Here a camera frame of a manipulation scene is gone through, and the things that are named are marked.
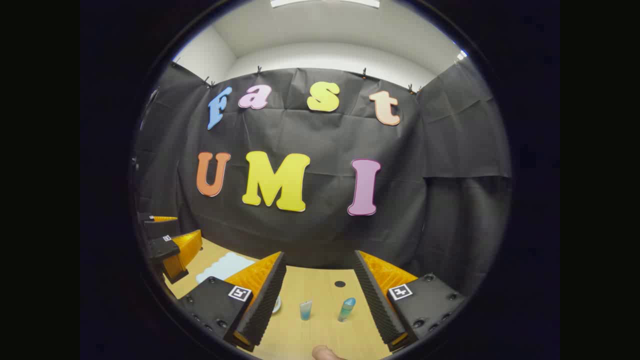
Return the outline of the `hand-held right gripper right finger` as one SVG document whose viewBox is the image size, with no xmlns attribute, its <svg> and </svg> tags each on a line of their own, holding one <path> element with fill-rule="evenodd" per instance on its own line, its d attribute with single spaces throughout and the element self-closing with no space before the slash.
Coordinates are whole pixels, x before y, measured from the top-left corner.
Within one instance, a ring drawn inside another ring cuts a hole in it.
<svg viewBox="0 0 640 360">
<path fill-rule="evenodd" d="M 467 300 L 434 273 L 414 276 L 361 250 L 354 251 L 354 272 L 391 353 L 432 337 Z"/>
</svg>

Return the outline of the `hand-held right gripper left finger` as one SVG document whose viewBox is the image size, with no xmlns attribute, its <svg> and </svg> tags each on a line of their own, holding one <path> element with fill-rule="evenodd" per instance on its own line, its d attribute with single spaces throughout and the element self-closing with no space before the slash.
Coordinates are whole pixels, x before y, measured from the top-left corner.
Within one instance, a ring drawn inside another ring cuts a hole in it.
<svg viewBox="0 0 640 360">
<path fill-rule="evenodd" d="M 208 276 L 178 299 L 186 317 L 210 338 L 250 353 L 265 334 L 286 275 L 277 251 L 229 276 Z"/>
</svg>

